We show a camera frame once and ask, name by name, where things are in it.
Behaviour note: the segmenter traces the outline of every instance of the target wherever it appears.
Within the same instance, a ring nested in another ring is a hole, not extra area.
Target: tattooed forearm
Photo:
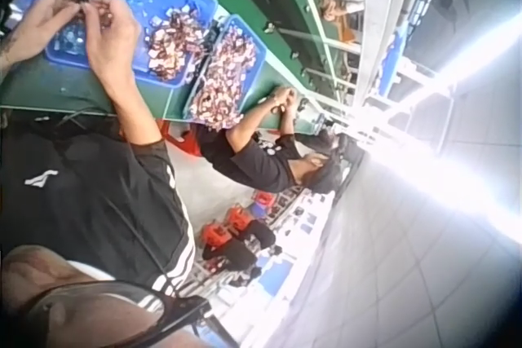
[[[0,84],[3,82],[4,77],[6,77],[9,69],[11,69],[11,62],[9,61],[9,50],[11,49],[13,43],[16,38],[13,37],[12,34],[9,34],[7,37],[0,41]]]

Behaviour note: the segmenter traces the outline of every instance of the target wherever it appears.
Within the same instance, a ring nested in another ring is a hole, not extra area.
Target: factory worker
[[[225,177],[264,192],[278,193],[300,185],[327,194],[341,183],[339,162],[320,153],[299,154],[295,147],[294,119],[298,108],[295,91],[277,87],[233,128],[212,130],[192,124],[200,152]],[[275,147],[256,142],[263,119],[284,108]]]
[[[103,31],[96,5],[113,15]],[[2,40],[0,72],[42,52],[79,11],[91,71],[117,119],[13,112],[2,130],[2,256],[37,244],[165,291],[190,272],[194,237],[165,142],[136,86],[132,58],[141,28],[125,0],[37,0]]]

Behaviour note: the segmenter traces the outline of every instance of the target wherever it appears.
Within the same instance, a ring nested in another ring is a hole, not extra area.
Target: sleeve
[[[274,156],[269,156],[253,140],[249,141],[231,160],[260,191],[278,193],[282,190],[281,179],[288,177],[283,164]]]
[[[143,211],[154,217],[155,245],[165,252],[169,279],[182,282],[192,267],[195,243],[187,208],[175,188],[174,169],[165,142],[146,146],[131,144],[130,148],[142,168],[142,173],[135,176],[135,181],[142,182],[139,187],[133,187],[139,189],[135,197],[139,198]]]
[[[167,183],[170,181],[170,176],[166,173],[166,166],[170,166],[174,176],[165,140],[146,146],[131,144],[130,147],[142,167],[155,178],[167,181]]]

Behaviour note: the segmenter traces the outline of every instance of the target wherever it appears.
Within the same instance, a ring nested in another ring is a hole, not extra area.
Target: white stripe
[[[167,281],[167,278],[170,279],[170,284],[172,284],[174,287],[177,287],[178,285],[182,284],[188,277],[188,274],[192,270],[192,265],[194,263],[194,257],[196,254],[196,243],[194,241],[194,231],[192,229],[192,224],[190,223],[190,220],[188,219],[188,213],[187,213],[187,207],[185,206],[185,203],[183,203],[183,200],[181,200],[181,197],[179,196],[178,192],[175,190],[175,178],[173,175],[172,168],[170,165],[167,165],[166,167],[166,173],[169,176],[169,185],[174,191],[174,193],[179,198],[179,201],[181,202],[181,209],[183,211],[183,216],[188,224],[188,243],[185,246],[183,252],[179,255],[179,259],[172,271],[168,271],[166,276],[160,275],[156,279],[156,281],[153,284],[153,289],[159,291],[164,288],[165,283]],[[172,293],[173,289],[171,286],[167,288],[170,293]]]

